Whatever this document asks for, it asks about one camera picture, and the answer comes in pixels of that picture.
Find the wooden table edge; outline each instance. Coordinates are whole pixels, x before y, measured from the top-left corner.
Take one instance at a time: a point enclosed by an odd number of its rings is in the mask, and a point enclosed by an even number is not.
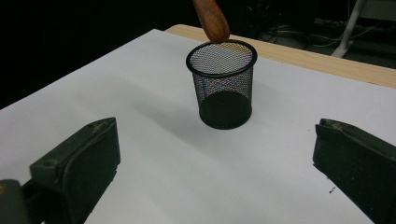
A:
[[[165,32],[202,42],[209,41],[202,28],[189,25],[177,24],[166,29]],[[279,46],[238,35],[231,35],[230,39],[249,43],[263,58],[396,89],[396,69]]]

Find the floor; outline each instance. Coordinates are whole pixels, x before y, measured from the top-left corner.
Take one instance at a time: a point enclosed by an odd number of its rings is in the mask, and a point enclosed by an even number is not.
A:
[[[345,59],[396,69],[396,23],[359,19]],[[340,44],[345,21],[315,19],[310,35],[279,21],[262,29],[257,38],[282,46],[332,55]]]

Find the black mesh pencil cup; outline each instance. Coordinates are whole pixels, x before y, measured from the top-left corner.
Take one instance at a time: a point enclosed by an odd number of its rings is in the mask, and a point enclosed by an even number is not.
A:
[[[251,115],[253,65],[257,52],[248,43],[204,43],[187,56],[201,120],[216,129],[233,129]]]

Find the mesh pencil holder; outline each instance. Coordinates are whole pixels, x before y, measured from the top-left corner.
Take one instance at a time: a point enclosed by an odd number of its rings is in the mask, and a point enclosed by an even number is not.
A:
[[[204,43],[187,56],[199,115],[208,126],[233,129],[251,116],[253,65],[257,51],[248,43],[227,40]]]

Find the white table surface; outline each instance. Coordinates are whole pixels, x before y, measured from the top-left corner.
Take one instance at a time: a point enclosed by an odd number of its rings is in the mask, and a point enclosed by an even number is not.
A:
[[[185,64],[199,44],[153,30],[0,110],[0,179],[25,183],[64,139],[116,117],[121,164],[86,223],[372,223],[313,166],[315,124],[396,145],[396,90],[259,58],[252,117],[216,130]]]

